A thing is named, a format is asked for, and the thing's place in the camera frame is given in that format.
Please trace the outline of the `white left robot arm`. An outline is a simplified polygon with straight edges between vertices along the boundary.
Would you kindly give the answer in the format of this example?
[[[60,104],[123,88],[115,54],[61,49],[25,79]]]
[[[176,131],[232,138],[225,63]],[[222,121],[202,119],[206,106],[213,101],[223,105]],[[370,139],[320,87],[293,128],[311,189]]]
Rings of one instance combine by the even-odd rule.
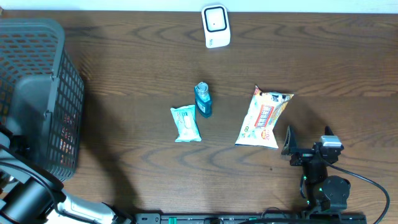
[[[67,194],[52,174],[12,152],[12,132],[1,126],[1,223],[135,223],[105,203]]]

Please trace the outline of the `yellow white snack bag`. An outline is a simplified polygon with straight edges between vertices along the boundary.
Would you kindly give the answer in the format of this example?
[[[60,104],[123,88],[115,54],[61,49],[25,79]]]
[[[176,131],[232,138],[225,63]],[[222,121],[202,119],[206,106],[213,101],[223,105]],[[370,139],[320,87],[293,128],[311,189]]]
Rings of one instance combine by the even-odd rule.
[[[278,149],[273,129],[293,97],[290,93],[264,92],[255,86],[235,145]]]

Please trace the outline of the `teal mouthwash bottle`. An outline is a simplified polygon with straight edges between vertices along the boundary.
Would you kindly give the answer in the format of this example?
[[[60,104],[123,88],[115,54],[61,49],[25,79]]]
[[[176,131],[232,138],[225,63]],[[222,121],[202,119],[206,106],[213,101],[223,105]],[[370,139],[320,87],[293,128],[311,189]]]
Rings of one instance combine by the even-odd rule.
[[[199,113],[208,118],[212,114],[212,99],[209,92],[208,84],[205,82],[200,82],[194,87],[195,92],[195,104],[199,110]]]

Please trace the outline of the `light green wet wipes pack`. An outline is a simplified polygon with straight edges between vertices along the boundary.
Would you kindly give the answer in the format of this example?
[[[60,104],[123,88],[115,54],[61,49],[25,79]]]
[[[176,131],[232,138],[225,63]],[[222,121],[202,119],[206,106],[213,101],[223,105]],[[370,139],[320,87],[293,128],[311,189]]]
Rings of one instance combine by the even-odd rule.
[[[170,111],[178,131],[175,142],[200,142],[201,136],[196,123],[196,106],[171,108]]]

